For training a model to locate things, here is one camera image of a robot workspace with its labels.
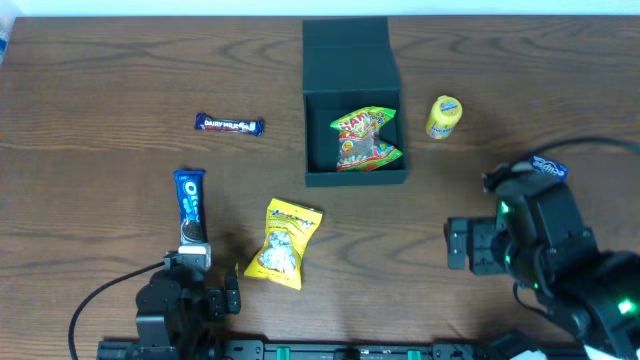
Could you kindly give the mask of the yellow snack bag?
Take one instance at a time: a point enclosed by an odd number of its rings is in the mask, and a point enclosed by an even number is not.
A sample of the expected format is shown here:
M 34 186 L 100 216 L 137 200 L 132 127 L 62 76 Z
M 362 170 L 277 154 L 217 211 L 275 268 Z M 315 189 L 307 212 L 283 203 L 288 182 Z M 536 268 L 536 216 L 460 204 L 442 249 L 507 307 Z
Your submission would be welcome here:
M 319 210 L 273 198 L 267 207 L 263 247 L 244 275 L 300 290 L 302 259 L 322 218 Z

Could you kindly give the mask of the blue Oreo cookie pack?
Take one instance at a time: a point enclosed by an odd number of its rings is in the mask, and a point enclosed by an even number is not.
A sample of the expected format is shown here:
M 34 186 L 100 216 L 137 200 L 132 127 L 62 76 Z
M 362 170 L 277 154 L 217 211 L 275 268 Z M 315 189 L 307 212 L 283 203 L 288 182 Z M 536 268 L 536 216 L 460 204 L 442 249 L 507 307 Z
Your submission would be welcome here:
M 205 231 L 201 220 L 204 170 L 178 169 L 174 171 L 177 200 L 180 210 L 180 243 L 203 243 Z

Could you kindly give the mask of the green Haribo gummy bag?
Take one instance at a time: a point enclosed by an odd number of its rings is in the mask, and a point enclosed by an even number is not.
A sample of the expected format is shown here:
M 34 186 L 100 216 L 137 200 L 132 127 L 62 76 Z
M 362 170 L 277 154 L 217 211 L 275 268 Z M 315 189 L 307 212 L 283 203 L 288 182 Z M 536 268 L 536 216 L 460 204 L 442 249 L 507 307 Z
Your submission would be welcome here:
M 383 167 L 403 153 L 380 139 L 380 129 L 395 117 L 394 109 L 369 106 L 333 121 L 338 131 L 338 172 L 369 172 Z

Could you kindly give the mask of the Dairy Milk chocolate bar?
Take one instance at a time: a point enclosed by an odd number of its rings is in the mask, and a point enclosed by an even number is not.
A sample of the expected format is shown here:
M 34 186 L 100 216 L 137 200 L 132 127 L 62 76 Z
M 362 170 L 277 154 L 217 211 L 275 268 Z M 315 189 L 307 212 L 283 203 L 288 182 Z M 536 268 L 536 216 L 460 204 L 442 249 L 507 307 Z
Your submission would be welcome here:
M 196 115 L 195 130 L 243 133 L 261 136 L 264 132 L 264 120 L 232 120 L 210 116 L 206 113 Z

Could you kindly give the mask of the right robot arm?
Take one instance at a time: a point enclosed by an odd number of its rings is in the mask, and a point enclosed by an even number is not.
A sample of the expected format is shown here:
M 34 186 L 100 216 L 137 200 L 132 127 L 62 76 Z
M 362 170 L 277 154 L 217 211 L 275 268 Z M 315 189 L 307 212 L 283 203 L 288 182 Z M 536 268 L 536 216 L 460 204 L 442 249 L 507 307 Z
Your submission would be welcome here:
M 534 291 L 534 313 L 584 346 L 620 359 L 639 357 L 639 256 L 597 249 L 591 230 L 561 247 L 528 242 L 496 217 L 450 218 L 444 225 L 451 269 L 510 275 L 514 296 Z

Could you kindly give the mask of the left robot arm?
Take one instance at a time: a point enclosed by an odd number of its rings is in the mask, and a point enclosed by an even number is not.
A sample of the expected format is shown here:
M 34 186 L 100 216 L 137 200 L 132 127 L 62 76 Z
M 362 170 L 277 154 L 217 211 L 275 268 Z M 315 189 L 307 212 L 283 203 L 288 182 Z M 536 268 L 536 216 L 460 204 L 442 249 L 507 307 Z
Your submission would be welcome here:
M 155 273 L 136 296 L 136 341 L 101 341 L 98 360 L 221 360 L 219 332 L 241 310 L 237 271 L 208 287 L 200 267 L 176 265 Z

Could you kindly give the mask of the blue Eclipse mint box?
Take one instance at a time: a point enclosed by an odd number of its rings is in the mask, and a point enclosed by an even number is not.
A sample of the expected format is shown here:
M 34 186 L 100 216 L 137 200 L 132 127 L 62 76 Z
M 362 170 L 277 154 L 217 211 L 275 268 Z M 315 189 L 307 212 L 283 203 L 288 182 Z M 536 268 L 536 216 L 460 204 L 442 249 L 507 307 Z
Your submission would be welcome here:
M 540 155 L 533 155 L 529 158 L 532 168 L 539 172 L 553 176 L 556 180 L 564 182 L 568 177 L 568 168 L 556 161 Z

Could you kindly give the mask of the yellow candy bottle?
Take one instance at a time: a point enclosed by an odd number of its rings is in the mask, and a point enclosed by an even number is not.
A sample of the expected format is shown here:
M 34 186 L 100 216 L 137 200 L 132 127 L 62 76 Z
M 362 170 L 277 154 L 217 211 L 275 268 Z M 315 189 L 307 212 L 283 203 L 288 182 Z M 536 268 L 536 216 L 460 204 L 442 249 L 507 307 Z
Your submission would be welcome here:
M 447 95 L 438 97 L 427 118 L 426 133 L 436 140 L 447 138 L 462 114 L 463 108 L 458 99 Z

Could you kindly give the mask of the dark green open box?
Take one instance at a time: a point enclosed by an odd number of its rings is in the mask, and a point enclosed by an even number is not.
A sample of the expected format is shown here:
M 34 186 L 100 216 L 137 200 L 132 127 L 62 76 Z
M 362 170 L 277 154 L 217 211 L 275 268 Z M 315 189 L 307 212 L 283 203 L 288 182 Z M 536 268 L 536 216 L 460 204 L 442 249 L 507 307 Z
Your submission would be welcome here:
M 303 22 L 303 100 L 308 187 L 402 184 L 409 174 L 402 85 L 385 17 Z M 396 111 L 381 140 L 403 156 L 369 172 L 339 172 L 338 131 L 330 123 L 355 110 Z

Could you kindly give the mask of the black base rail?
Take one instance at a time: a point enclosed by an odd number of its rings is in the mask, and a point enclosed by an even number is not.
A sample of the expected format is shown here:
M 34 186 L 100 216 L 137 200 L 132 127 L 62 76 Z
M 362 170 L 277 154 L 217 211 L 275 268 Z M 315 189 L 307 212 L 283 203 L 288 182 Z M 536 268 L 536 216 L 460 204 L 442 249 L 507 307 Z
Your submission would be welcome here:
M 221 360 L 489 360 L 505 359 L 487 347 L 464 343 L 434 343 L 420 346 L 264 343 L 233 340 L 194 355 L 178 355 L 169 347 L 141 347 L 133 342 L 100 342 L 96 359 L 221 359 Z

